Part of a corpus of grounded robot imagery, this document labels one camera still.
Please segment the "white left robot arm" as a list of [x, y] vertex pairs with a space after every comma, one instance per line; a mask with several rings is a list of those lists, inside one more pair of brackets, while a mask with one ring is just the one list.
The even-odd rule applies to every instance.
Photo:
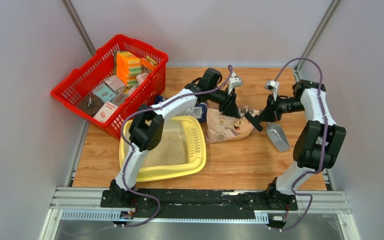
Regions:
[[133, 188], [146, 155], [161, 141], [164, 125], [179, 113], [194, 107], [197, 103], [210, 101], [218, 104], [219, 112], [239, 119], [234, 90], [223, 90], [222, 74], [214, 68], [205, 70], [199, 77], [187, 84], [178, 94], [167, 100], [148, 106], [142, 104], [128, 116], [132, 120], [129, 137], [121, 139], [128, 144], [126, 159], [118, 175], [111, 181], [109, 191], [120, 207], [128, 207], [133, 201]]

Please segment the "blue chips bag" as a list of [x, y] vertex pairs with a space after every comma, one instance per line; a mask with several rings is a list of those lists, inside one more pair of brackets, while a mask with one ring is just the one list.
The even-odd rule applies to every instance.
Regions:
[[198, 103], [195, 95], [183, 96], [179, 94], [171, 98], [157, 98], [151, 107], [158, 108], [155, 112], [162, 115], [165, 121], [171, 120], [176, 116], [190, 116], [197, 119], [200, 123], [206, 121], [208, 106], [205, 103]]

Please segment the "metal litter scoop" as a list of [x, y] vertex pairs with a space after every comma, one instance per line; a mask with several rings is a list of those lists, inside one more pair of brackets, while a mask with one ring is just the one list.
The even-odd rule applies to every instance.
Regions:
[[282, 127], [278, 124], [266, 122], [266, 134], [279, 152], [286, 152], [290, 145]]

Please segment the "orange yellow sponge pack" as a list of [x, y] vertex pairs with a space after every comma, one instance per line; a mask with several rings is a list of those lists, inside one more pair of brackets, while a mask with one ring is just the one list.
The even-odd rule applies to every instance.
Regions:
[[141, 60], [129, 51], [117, 51], [115, 54], [115, 75], [127, 87], [138, 83], [137, 75], [142, 72]]

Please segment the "grey pink small box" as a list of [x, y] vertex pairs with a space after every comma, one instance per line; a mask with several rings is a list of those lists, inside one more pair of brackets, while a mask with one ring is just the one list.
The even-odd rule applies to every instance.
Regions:
[[116, 75], [107, 77], [104, 83], [115, 93], [123, 92], [128, 88]]

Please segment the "brown round disc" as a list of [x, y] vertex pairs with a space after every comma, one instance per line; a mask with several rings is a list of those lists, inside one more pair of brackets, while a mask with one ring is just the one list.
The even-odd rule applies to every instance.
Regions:
[[89, 95], [80, 101], [78, 108], [88, 116], [94, 117], [103, 105], [104, 102], [101, 98], [95, 95]]

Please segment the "yellow plastic litter box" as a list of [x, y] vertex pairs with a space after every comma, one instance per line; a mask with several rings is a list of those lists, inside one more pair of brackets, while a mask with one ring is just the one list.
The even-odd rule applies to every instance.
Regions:
[[188, 115], [164, 121], [162, 139], [146, 156], [136, 181], [150, 182], [199, 172], [207, 152], [200, 123]]

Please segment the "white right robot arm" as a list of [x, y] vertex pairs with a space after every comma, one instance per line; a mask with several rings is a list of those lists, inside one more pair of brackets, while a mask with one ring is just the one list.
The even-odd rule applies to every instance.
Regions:
[[292, 97], [270, 94], [266, 107], [256, 118], [260, 124], [278, 122], [286, 113], [304, 112], [306, 117], [293, 148], [293, 163], [267, 186], [265, 203], [273, 210], [289, 207], [300, 185], [334, 166], [346, 136], [346, 129], [329, 112], [324, 84], [301, 79], [292, 90]]

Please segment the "pink cat litter bag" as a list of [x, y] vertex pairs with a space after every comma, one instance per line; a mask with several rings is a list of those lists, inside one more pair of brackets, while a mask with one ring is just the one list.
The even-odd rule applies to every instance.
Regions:
[[256, 132], [255, 127], [246, 119], [246, 113], [255, 117], [260, 111], [245, 105], [239, 109], [240, 118], [235, 118], [223, 115], [218, 109], [209, 108], [206, 114], [206, 140], [210, 144], [241, 140]]

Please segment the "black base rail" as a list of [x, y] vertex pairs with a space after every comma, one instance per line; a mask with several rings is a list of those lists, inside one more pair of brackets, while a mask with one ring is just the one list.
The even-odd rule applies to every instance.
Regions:
[[265, 191], [233, 191], [209, 189], [139, 188], [139, 195], [129, 191], [122, 200], [112, 190], [104, 190], [100, 206], [135, 210], [136, 218], [153, 214], [168, 219], [239, 219], [248, 220], [255, 211], [297, 210], [295, 197], [288, 200], [272, 198]]

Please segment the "red plastic basket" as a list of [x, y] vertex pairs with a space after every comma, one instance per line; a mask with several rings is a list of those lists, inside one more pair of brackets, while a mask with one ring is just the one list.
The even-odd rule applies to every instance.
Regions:
[[[80, 110], [79, 103], [85, 97], [92, 95], [93, 89], [102, 84], [105, 78], [115, 73], [114, 61], [117, 51], [128, 51], [141, 58], [151, 57], [157, 62], [157, 66], [144, 83], [118, 107], [109, 120], [101, 123]], [[102, 47], [98, 48], [96, 53], [83, 66], [75, 68], [50, 94], [71, 112], [118, 140], [121, 137], [121, 126], [124, 120], [136, 112], [140, 105], [153, 105], [156, 96], [164, 92], [168, 60], [169, 56], [166, 53], [153, 46], [140, 40], [117, 34]]]

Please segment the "teal small box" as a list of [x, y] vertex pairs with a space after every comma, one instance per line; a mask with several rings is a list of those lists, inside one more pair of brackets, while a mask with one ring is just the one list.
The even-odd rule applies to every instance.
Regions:
[[110, 102], [116, 97], [116, 93], [111, 90], [105, 83], [99, 84], [92, 90], [92, 93], [99, 97], [104, 103]]

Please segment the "black bag clip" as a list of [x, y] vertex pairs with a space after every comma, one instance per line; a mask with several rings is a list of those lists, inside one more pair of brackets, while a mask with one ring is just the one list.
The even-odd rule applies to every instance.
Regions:
[[244, 117], [252, 124], [252, 126], [258, 131], [261, 132], [263, 127], [260, 124], [259, 115], [251, 115], [250, 113], [245, 113]]

